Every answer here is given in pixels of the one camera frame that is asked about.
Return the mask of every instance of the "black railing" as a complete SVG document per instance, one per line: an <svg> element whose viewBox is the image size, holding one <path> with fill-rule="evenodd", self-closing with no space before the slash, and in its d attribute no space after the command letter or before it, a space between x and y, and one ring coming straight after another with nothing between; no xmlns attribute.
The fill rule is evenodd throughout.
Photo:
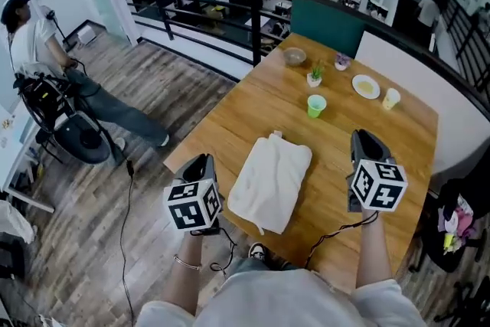
<svg viewBox="0 0 490 327"><path fill-rule="evenodd" d="M470 17L456 0L448 0L443 18L462 75L490 102L490 45L479 30L478 20Z"/></svg>
<svg viewBox="0 0 490 327"><path fill-rule="evenodd" d="M282 7L279 6L279 9L276 8L271 10L270 7L266 5L266 2L270 3L270 1L271 0L228 0L228 2L218 0L128 0L128 6L133 7L133 15L149 18L149 20L144 19L143 21L139 21L135 18L137 24L164 31L171 40L173 40L175 36L185 38L188 41L202 44L254 66L260 62L262 55L267 55L270 49L272 49L270 46L266 49L264 41L272 41L274 43L273 46L275 46L285 37L284 34L274 34L271 31L265 31L263 29L263 17L271 18L276 21L277 24L282 26L290 25L289 13L284 12L284 9L289 7L287 5L281 5ZM344 12L346 18L356 17L360 22L364 23L365 31L377 35L379 38L390 42L395 47L400 48L402 51L405 51L410 56L416 58L426 67L449 82L455 89L464 95L486 119L490 120L490 106L483 95L481 95L473 86L470 86L464 77L456 73L448 64L434 56L427 49L419 46L402 34L399 34L386 24L351 8L329 0L311 1L318 2L325 7L336 8L338 11ZM228 11L232 11L232 17L216 19L216 15L209 15L204 12L206 9L215 5L224 6ZM238 14L243 12L246 14L237 17L233 10L237 11ZM315 18L315 16L304 15L303 18ZM241 41L226 35L219 35L212 29L209 30L203 27L203 25L209 22L227 26L237 31L243 31L245 32L245 35L248 35L249 37L247 40ZM223 49L222 42L221 44L210 44L203 41L195 35L192 36L192 34L189 34L189 31L206 34L209 37L218 38L222 42L245 48L251 51L252 59L250 59L250 56L245 57L238 55L236 51L231 48L228 50Z"/></svg>
<svg viewBox="0 0 490 327"><path fill-rule="evenodd" d="M276 3L286 4L276 7ZM163 27L149 25L136 20L137 24L165 31L173 40L183 37L206 47L228 54L253 66L261 61L287 36L289 13L292 0L130 0L133 15L161 21ZM274 7L264 8L264 2ZM189 37L172 27L206 34L229 44L251 51L252 58L212 45L206 41Z"/></svg>

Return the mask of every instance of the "black and white marker cube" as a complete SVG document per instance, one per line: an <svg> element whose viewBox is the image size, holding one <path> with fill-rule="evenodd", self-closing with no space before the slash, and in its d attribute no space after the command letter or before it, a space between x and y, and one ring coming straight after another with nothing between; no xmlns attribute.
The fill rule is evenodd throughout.
<svg viewBox="0 0 490 327"><path fill-rule="evenodd" d="M178 231L211 227L221 211L217 187L212 179L165 187L163 200Z"/></svg>
<svg viewBox="0 0 490 327"><path fill-rule="evenodd" d="M407 175L401 165L362 159L351 189L364 208L395 211L407 189Z"/></svg>

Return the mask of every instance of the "green cup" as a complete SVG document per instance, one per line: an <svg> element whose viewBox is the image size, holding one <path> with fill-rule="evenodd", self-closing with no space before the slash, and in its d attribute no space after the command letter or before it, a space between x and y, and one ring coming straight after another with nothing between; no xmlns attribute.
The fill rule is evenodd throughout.
<svg viewBox="0 0 490 327"><path fill-rule="evenodd" d="M308 116L316 118L327 107L327 100L318 94L308 97Z"/></svg>

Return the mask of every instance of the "bracelet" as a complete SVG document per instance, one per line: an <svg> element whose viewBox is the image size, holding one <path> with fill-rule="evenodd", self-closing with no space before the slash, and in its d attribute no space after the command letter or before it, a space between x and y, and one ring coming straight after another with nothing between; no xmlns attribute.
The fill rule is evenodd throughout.
<svg viewBox="0 0 490 327"><path fill-rule="evenodd" d="M189 269L193 269L193 270L197 270L199 271L202 267L202 264L200 264L199 266L193 266L192 264L189 264L189 263L186 263L182 260L180 260L177 256L177 254L174 255L174 260L177 262L177 263L180 263L182 266L186 266L187 268Z"/></svg>

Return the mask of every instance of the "cap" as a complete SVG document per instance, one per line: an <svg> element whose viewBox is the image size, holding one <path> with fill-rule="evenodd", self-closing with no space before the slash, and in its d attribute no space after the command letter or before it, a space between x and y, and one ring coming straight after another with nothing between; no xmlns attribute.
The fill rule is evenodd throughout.
<svg viewBox="0 0 490 327"><path fill-rule="evenodd" d="M5 7L2 11L2 24L6 25L8 17L15 13L15 10L24 7L28 3L28 0L8 0L5 3Z"/></svg>

